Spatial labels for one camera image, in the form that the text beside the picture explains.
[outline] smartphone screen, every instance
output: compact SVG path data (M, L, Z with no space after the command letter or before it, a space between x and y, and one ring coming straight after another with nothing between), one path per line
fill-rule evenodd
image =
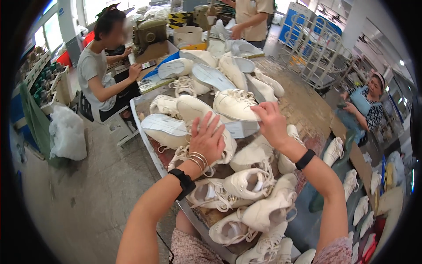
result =
M145 70L146 68L152 67L154 65L156 65L156 62L155 62L155 60L152 60L152 61L149 61L147 63L142 63L141 67L142 67L143 70Z

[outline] beige shirt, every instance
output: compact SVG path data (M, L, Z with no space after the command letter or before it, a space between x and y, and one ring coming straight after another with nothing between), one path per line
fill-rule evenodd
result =
M258 13L274 13L273 0L236 0L236 23L248 21ZM267 20L256 26L246 28L242 32L242 38L247 41L262 41L267 34Z

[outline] fitness tracker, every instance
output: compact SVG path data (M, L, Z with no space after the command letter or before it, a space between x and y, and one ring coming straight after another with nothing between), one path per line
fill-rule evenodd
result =
M178 201L181 201L186 197L186 195L191 193L196 188L196 184L183 171L179 169L172 169L168 173L176 176L180 180L180 187L182 187L182 192L177 197Z
M311 149L308 149L305 155L303 155L303 157L298 162L296 162L296 168L300 171L303 170L314 156L315 152Z

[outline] gray t-shirt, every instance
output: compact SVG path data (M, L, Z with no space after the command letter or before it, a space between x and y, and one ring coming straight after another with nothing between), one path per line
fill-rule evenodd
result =
M77 67L78 82L81 86L82 91L84 92L85 97L91 104L91 107L105 112L113 108L114 103L116 102L116 96L113 96L112 98L104 102L100 102L89 88L88 81L93 77L98 76L104 87L109 87L115 84L116 82L110 75L106 74L106 52L102 51L99 54L94 53L88 48L90 45L91 42L85 47L79 57Z

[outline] woman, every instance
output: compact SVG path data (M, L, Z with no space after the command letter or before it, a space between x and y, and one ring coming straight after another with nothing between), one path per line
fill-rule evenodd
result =
M252 109L262 119L260 130L268 142L293 162L298 162L307 149L287 135L286 117L280 114L277 103L264 102ZM190 153L203 155L208 164L220 158L225 147L222 137L225 126L221 125L213 133L220 117L216 116L208 126L211 114L209 112L204 117L199 130L196 128L200 120L194 120L189 148ZM199 163L187 160L178 169L195 180L202 174L203 167L199 166ZM348 240L346 198L341 181L317 156L313 156L302 172L324 197L320 237L313 263L350 263L352 245ZM182 192L179 183L178 178L167 174L141 196L127 220L117 254L117 264L159 263L156 225ZM198 232L182 211L176 217L171 250L175 255L173 263L223 263L200 240Z
M129 85L136 81L141 66L134 63L129 69L129 76L116 84L111 75L106 74L107 65L118 62L128 56L131 49L126 48L124 54L106 56L105 49L115 50L124 39L123 24L126 19L124 12L111 5L99 13L94 28L94 40L82 51L78 61L78 82L85 97L91 104L93 114L99 112L102 121L129 105L129 101L139 96L137 89Z
M366 132L371 132L377 127L381 120L383 110L379 99L384 86L384 77L378 72L373 72L367 86L354 87L341 94L344 100L350 97L351 102L345 102L346 107L337 109L336 114L348 129L356 131L356 144Z

